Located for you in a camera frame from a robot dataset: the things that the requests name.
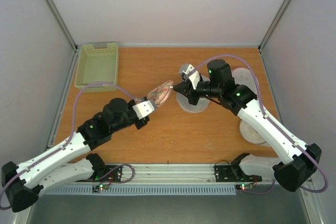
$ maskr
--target wooden table surface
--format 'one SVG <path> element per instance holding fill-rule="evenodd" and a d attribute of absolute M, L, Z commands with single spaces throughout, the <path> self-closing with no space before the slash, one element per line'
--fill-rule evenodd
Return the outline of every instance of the wooden table surface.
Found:
<path fill-rule="evenodd" d="M 264 99 L 265 107 L 276 115 L 260 55 L 256 48 L 120 48 L 118 85 L 136 97 L 143 97 L 167 80 L 181 81 L 178 73 L 184 63 L 197 66 L 219 54 L 238 55 L 252 66 Z M 232 69 L 244 64 L 226 59 Z M 207 73 L 206 66 L 201 69 Z M 71 114 L 79 92 L 72 83 L 63 111 L 56 143 L 71 130 Z M 76 127 L 97 112 L 111 99 L 130 99 L 120 91 L 84 93 L 77 106 Z M 135 126 L 112 135 L 112 140 L 93 150 L 106 163 L 214 163 L 232 161 L 242 152 L 258 156 L 276 156 L 269 147 L 246 142 L 239 132 L 240 119 L 221 106 L 210 103 L 202 113 L 183 111 L 172 92 L 167 102 L 150 115 L 150 122 L 137 130 Z"/>

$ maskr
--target white plastic disc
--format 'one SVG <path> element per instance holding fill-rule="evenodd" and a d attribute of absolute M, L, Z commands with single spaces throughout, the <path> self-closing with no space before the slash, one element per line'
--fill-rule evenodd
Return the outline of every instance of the white plastic disc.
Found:
<path fill-rule="evenodd" d="M 252 128 L 251 125 L 249 125 L 245 121 L 241 121 L 239 125 L 240 133 L 243 136 L 243 138 L 255 145 L 262 145 L 262 146 L 267 146 L 270 147 L 269 144 L 259 135 L 259 133 Z"/>

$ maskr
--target green plastic basket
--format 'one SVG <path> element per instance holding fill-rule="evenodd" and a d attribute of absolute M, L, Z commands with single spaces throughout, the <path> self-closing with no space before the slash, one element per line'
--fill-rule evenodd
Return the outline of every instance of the green plastic basket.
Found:
<path fill-rule="evenodd" d="M 118 79 L 118 44 L 96 43 L 82 45 L 75 78 L 75 87 L 82 89 L 96 81 L 107 81 L 117 84 Z M 84 92 L 115 91 L 108 85 L 93 86 Z"/>

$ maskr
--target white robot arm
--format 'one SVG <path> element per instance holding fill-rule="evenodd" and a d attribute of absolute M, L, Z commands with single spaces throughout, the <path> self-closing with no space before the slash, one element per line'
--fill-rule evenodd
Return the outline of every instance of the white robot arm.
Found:
<path fill-rule="evenodd" d="M 179 71 L 183 81 L 175 85 L 174 90 L 187 97 L 192 105 L 197 105 L 199 98 L 218 99 L 221 106 L 250 124 L 278 155 L 278 158 L 255 157 L 248 153 L 239 155 L 231 163 L 236 178 L 242 174 L 275 178 L 285 189 L 296 191 L 316 171 L 297 146 L 317 163 L 321 149 L 294 136 L 266 108 L 263 114 L 256 94 L 245 85 L 235 83 L 230 66 L 224 60 L 210 61 L 207 68 L 210 81 L 203 81 L 191 64 L 183 65 Z M 290 136 L 294 144 L 280 130 Z"/>
<path fill-rule="evenodd" d="M 115 98 L 61 143 L 18 165 L 5 164 L 2 185 L 13 212 L 26 209 L 56 187 L 88 179 L 104 169 L 105 164 L 98 154 L 89 154 L 75 164 L 63 165 L 111 140 L 111 135 L 121 129 L 133 124 L 137 129 L 144 127 L 149 121 L 148 115 L 156 109 L 155 103 L 146 98 L 138 104 L 134 100 L 127 103 Z"/>

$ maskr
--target black mounting bracket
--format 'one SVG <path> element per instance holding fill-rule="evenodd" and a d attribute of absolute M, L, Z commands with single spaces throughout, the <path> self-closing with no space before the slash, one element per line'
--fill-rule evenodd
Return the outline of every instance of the black mounting bracket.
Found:
<path fill-rule="evenodd" d="M 113 168 L 117 167 L 117 165 L 106 165 L 104 170 L 100 170 L 97 173 L 94 173 L 90 179 L 96 180 L 97 182 L 103 183 L 103 182 L 109 182 L 111 181 L 112 177 L 110 175 L 107 175 L 105 178 L 102 178 L 101 180 L 98 180 L 101 176 L 105 175 L 109 172 L 109 170 L 112 170 Z M 118 169 L 115 169 L 111 172 L 113 176 L 113 182 L 120 182 L 122 177 L 122 167 L 119 167 Z M 79 180 L 78 182 L 87 182 L 87 180 Z"/>
<path fill-rule="evenodd" d="M 262 178 L 260 176 L 248 176 L 246 174 L 241 174 L 237 178 L 234 173 L 231 171 L 231 165 L 227 164 L 218 164 L 214 166 L 216 182 L 240 182 L 240 183 L 249 183 L 254 182 L 255 178 L 257 182 L 261 182 Z"/>

